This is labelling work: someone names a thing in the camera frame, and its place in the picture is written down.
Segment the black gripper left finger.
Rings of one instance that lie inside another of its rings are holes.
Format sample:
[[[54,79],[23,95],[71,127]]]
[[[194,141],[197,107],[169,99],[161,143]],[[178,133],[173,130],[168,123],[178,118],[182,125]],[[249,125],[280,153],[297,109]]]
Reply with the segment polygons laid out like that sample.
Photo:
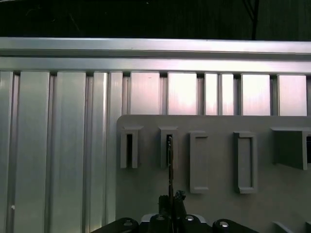
[[[171,207],[169,196],[161,195],[158,199],[158,214],[145,215],[140,223],[132,218],[123,217],[92,233],[171,233]]]

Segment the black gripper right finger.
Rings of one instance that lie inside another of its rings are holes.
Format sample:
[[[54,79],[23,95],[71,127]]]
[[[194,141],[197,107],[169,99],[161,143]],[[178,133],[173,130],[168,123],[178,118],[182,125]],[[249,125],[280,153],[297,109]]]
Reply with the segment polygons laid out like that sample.
[[[175,220],[175,233],[256,233],[246,226],[243,226],[229,219],[218,219],[209,226],[199,216],[187,214],[184,200],[185,193],[178,190],[173,198],[173,214]]]

